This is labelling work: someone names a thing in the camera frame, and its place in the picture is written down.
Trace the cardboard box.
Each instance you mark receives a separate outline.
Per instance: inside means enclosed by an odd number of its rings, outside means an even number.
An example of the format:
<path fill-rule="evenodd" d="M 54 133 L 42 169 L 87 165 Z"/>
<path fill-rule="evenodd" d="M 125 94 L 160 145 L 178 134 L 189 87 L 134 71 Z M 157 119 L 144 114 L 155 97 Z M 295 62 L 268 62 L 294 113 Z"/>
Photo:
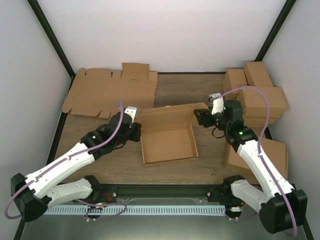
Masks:
<path fill-rule="evenodd" d="M 141 110 L 141 150 L 144 165 L 197 159 L 193 125 L 195 110 L 207 110 L 203 102 Z"/>

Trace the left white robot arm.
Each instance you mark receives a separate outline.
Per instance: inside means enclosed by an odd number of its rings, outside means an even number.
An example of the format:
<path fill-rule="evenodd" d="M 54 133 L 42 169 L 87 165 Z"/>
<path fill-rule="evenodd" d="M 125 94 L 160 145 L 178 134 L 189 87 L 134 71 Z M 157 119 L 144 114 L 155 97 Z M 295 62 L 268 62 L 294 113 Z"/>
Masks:
<path fill-rule="evenodd" d="M 137 115 L 137 108 L 127 107 L 113 115 L 107 124 L 88 132 L 72 149 L 47 166 L 26 176 L 14 175 L 10 180 L 11 200 L 19 217 L 32 222 L 49 208 L 65 202 L 97 202 L 102 196 L 102 186 L 93 175 L 71 183 L 61 182 L 84 166 L 124 147 L 127 141 L 139 142 L 141 124 L 135 122 Z"/>

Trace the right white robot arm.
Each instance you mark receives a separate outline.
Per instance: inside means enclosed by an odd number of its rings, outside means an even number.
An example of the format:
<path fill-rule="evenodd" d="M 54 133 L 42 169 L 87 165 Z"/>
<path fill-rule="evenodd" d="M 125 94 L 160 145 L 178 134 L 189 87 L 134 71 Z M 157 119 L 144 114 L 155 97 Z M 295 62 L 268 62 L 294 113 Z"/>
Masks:
<path fill-rule="evenodd" d="M 261 189 L 257 189 L 242 176 L 224 180 L 223 198 L 229 202 L 242 200 L 258 215 L 263 227 L 271 234 L 304 224 L 308 197 L 296 190 L 276 169 L 261 146 L 261 139 L 245 126 L 243 107 L 237 100 L 215 99 L 210 109 L 193 111 L 199 125 L 215 127 L 231 148 L 247 163 Z"/>

